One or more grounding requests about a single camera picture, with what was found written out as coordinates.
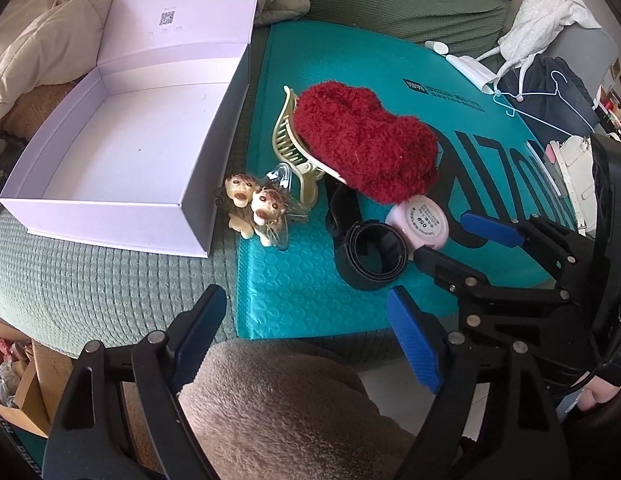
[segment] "black strap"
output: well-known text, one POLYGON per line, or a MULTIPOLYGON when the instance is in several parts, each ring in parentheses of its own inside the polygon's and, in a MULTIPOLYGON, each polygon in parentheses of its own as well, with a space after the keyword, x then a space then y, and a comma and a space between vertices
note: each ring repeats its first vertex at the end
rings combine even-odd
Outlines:
POLYGON ((326 228, 333 238, 339 275, 358 290, 378 290, 395 281, 409 259, 401 235, 380 221, 363 221, 354 189, 328 175, 324 182, 329 199, 326 228))

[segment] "white floor tile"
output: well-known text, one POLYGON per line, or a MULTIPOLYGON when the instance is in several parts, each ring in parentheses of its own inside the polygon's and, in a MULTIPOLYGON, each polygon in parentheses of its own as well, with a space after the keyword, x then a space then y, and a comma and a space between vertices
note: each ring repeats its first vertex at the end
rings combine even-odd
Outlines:
POLYGON ((435 396, 417 382, 408 361, 392 361, 361 371, 359 376, 382 415, 412 434, 419 432, 435 396))
POLYGON ((467 436, 473 440, 477 440, 479 436, 479 428, 481 428, 481 419, 484 417, 484 409, 486 408, 486 397, 478 400, 471 406, 469 416, 466 419, 466 427, 463 436, 467 436))

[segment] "teal bubble mailer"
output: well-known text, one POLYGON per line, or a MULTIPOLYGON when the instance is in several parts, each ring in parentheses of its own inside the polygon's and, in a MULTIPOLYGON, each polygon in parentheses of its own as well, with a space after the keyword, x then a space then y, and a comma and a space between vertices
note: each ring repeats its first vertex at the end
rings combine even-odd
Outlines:
MULTIPOLYGON (((394 114, 416 115, 440 143, 439 179, 429 196, 447 210, 451 237, 444 253, 484 272, 495 285, 531 286, 548 279, 520 248, 507 249, 465 233, 467 210, 503 219, 539 213, 572 224, 565 202, 553 195, 526 145, 534 135, 479 92, 444 57, 408 41, 331 23, 302 20, 271 27, 253 117, 246 168, 261 176, 277 163, 273 127, 284 85, 297 94, 327 81, 371 88, 394 114)), ((237 330, 250 339, 341 335, 389 326, 385 301, 404 285, 436 316, 457 308, 456 298, 409 262, 402 277, 376 292, 361 292, 339 277, 332 239, 324 226, 327 200, 307 224, 290 224, 285 252, 242 240, 238 254, 237 330)), ((360 196, 365 219, 383 221, 389 207, 360 196)))

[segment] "red object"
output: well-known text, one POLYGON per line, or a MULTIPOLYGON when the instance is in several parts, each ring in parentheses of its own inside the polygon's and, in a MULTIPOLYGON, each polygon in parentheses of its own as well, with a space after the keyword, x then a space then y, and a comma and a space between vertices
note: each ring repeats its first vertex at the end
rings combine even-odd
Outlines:
POLYGON ((0 339, 0 352, 4 354, 4 361, 8 361, 13 355, 10 352, 11 341, 6 341, 4 338, 0 339))
POLYGON ((311 86, 293 123, 310 152, 380 204, 425 194, 437 179, 437 138, 414 116, 386 111, 375 93, 336 81, 311 86))

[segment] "qr code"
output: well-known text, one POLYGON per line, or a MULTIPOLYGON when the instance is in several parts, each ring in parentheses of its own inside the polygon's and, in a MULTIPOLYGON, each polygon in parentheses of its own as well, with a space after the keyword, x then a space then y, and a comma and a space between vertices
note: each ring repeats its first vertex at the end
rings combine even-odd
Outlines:
POLYGON ((175 17, 175 11, 171 10, 171 12, 162 12, 161 20, 159 20, 159 25, 170 25, 173 23, 173 18, 175 17))

